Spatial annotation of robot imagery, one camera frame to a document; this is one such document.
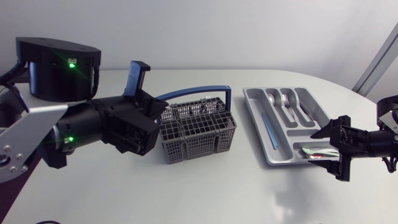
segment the screw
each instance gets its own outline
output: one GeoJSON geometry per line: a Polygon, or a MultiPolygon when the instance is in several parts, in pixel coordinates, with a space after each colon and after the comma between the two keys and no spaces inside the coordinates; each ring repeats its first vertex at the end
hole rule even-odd
{"type": "Polygon", "coordinates": [[[18,154],[18,155],[16,156],[16,158],[19,159],[19,160],[21,160],[21,159],[24,158],[24,155],[22,155],[22,154],[20,153],[20,154],[18,154]]]}
{"type": "Polygon", "coordinates": [[[25,171],[27,171],[27,166],[23,165],[22,168],[21,168],[21,172],[25,172],[25,171]]]}
{"type": "Polygon", "coordinates": [[[9,145],[4,146],[3,149],[4,149],[6,152],[9,152],[9,151],[11,151],[11,146],[9,146],[9,145]]]}

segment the white wall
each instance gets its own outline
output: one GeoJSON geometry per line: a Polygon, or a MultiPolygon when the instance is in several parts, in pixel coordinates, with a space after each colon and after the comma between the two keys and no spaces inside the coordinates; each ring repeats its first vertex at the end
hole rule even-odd
{"type": "Polygon", "coordinates": [[[397,11],[397,0],[1,0],[0,73],[15,37],[32,36],[97,47],[102,69],[266,68],[352,88],[397,11]]]}
{"type": "Polygon", "coordinates": [[[377,103],[383,98],[395,95],[398,95],[398,58],[394,60],[366,97],[377,103]]]}

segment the gray plastic cutlery tray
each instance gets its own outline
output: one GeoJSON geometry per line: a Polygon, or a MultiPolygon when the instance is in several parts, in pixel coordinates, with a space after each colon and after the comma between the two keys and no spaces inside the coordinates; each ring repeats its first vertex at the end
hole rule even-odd
{"type": "MultiPolygon", "coordinates": [[[[304,87],[259,87],[244,88],[245,103],[260,137],[262,148],[270,165],[306,164],[309,160],[302,147],[317,150],[333,148],[329,138],[312,139],[310,136],[329,123],[329,117],[304,87]],[[274,105],[268,97],[274,97],[274,105]],[[294,117],[285,106],[282,95],[289,99],[294,117]],[[305,111],[314,118],[310,119],[305,111]],[[261,116],[265,113],[269,126],[278,144],[274,149],[266,125],[261,116]]],[[[324,157],[316,160],[337,161],[339,157],[324,157]]]]}

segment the cutlery basket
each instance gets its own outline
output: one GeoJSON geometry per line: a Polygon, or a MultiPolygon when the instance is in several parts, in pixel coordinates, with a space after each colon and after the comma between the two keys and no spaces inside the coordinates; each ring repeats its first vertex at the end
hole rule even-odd
{"type": "Polygon", "coordinates": [[[160,136],[169,164],[230,149],[236,129],[235,121],[229,112],[230,87],[191,88],[162,95],[158,99],[169,100],[204,91],[225,91],[227,105],[220,98],[172,104],[160,116],[160,136]]]}

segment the blue handle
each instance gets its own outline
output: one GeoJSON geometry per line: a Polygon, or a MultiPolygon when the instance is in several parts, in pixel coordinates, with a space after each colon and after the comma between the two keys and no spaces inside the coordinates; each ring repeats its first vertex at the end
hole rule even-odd
{"type": "Polygon", "coordinates": [[[200,86],[194,88],[187,88],[184,90],[177,90],[171,93],[166,93],[161,96],[158,96],[157,98],[166,101],[180,96],[185,96],[194,93],[204,93],[208,91],[225,91],[225,107],[227,111],[231,111],[231,87],[229,86],[220,85],[220,86],[200,86]]]}

